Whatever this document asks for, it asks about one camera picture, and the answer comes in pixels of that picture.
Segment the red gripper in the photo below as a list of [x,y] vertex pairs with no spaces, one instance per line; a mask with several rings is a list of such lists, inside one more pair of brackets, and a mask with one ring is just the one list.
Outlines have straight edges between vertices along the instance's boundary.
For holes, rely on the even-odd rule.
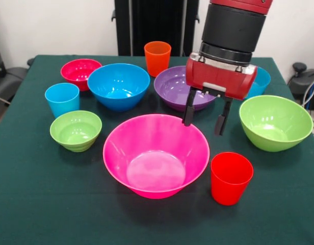
[[209,89],[216,94],[223,93],[229,98],[222,99],[223,111],[218,116],[214,128],[214,134],[222,136],[233,99],[242,100],[246,97],[256,75],[255,65],[240,66],[223,63],[192,52],[186,63],[186,83],[194,88],[190,88],[182,123],[188,127],[193,121],[195,111],[193,103],[197,89],[201,91]]

